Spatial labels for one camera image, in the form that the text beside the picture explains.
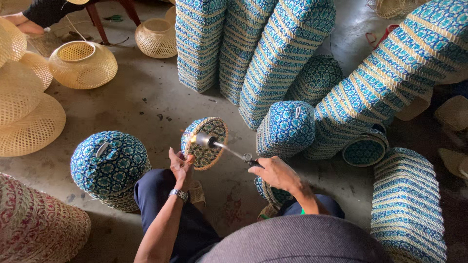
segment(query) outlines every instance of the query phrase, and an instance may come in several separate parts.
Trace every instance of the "person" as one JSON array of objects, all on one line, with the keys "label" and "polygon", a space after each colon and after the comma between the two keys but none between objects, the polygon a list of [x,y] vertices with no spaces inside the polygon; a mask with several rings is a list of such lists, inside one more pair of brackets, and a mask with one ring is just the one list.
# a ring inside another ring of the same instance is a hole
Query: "person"
[{"label": "person", "polygon": [[186,199],[195,157],[170,148],[169,158],[170,169],[151,170],[135,184],[144,232],[135,263],[392,262],[374,238],[340,218],[333,199],[318,198],[278,157],[259,158],[264,168],[249,172],[295,199],[277,217],[222,239]]},{"label": "person", "polygon": [[85,4],[75,5],[67,0],[33,0],[28,9],[2,18],[12,22],[23,33],[44,34],[44,29],[57,23],[65,15],[80,11]]}]

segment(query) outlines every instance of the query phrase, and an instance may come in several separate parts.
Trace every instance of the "bamboo lamp shade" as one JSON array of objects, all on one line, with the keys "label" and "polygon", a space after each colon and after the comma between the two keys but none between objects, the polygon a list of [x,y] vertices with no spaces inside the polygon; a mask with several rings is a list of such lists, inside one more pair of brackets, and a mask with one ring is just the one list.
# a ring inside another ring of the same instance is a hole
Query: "bamboo lamp shade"
[{"label": "bamboo lamp shade", "polygon": [[114,54],[103,45],[72,41],[57,48],[49,58],[52,76],[65,87],[90,89],[111,81],[117,73]]},{"label": "bamboo lamp shade", "polygon": [[62,132],[66,116],[60,103],[45,93],[39,98],[39,105],[31,113],[0,129],[0,157],[36,152]]},{"label": "bamboo lamp shade", "polygon": [[49,64],[43,56],[37,55],[31,51],[26,51],[19,62],[34,71],[36,76],[41,79],[44,90],[50,86],[53,77],[49,70]]},{"label": "bamboo lamp shade", "polygon": [[68,262],[88,241],[82,209],[0,173],[0,262]]},{"label": "bamboo lamp shade", "polygon": [[10,59],[19,61],[28,47],[26,37],[12,22],[5,18],[0,17],[0,26],[10,35],[12,48]]},{"label": "bamboo lamp shade", "polygon": [[152,18],[141,23],[135,31],[135,41],[140,50],[152,58],[177,55],[176,29],[166,19]]},{"label": "bamboo lamp shade", "polygon": [[176,6],[169,8],[166,12],[166,16],[164,17],[171,25],[176,24]]},{"label": "bamboo lamp shade", "polygon": [[0,26],[0,67],[11,57],[11,38],[7,31]]},{"label": "bamboo lamp shade", "polygon": [[42,86],[36,74],[19,62],[9,60],[0,68],[0,129],[39,105]]}]

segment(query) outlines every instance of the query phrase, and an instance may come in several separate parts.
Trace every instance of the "wooden stool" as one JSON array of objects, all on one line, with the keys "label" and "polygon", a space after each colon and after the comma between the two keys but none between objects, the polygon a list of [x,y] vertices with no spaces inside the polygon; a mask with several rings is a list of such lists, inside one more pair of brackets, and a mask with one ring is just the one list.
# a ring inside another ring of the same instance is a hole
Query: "wooden stool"
[{"label": "wooden stool", "polygon": [[[141,24],[140,19],[138,18],[137,11],[135,11],[135,6],[133,5],[133,0],[112,0],[119,2],[127,12],[127,15],[130,19],[135,22],[135,25],[139,26]],[[107,40],[106,32],[104,31],[104,27],[102,26],[101,18],[96,9],[96,5],[94,3],[88,3],[86,5],[86,11],[93,22],[93,26],[97,27],[97,31],[99,31],[99,35],[101,35],[102,44],[103,45],[110,45],[109,41]]]}]

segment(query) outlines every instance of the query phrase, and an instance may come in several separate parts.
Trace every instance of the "woven slipper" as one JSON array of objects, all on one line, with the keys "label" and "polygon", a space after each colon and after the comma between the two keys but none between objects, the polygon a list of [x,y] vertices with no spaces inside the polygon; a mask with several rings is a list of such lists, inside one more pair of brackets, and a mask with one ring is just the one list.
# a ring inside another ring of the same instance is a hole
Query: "woven slipper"
[{"label": "woven slipper", "polygon": [[203,202],[203,206],[206,206],[205,193],[203,192],[202,184],[200,181],[195,180],[189,188],[190,202],[192,204]]}]

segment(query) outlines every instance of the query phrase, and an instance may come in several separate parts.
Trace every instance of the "metal watch band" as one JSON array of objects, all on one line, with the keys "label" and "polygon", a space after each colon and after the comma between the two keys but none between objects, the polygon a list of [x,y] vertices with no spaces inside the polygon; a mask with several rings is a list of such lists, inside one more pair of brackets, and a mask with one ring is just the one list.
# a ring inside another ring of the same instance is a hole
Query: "metal watch band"
[{"label": "metal watch band", "polygon": [[171,195],[175,195],[175,196],[178,196],[178,197],[182,198],[184,204],[187,202],[187,199],[189,198],[189,194],[184,193],[183,191],[181,191],[179,189],[172,189],[169,192],[169,196],[171,196]]}]

